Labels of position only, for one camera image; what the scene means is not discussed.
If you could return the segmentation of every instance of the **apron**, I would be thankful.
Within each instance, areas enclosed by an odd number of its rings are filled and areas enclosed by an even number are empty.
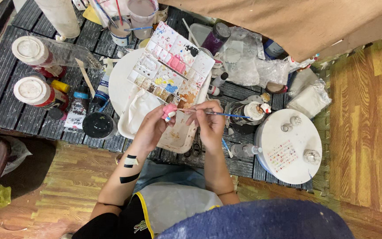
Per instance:
[[[152,238],[194,214],[223,205],[214,192],[171,182],[156,182],[135,194]]]

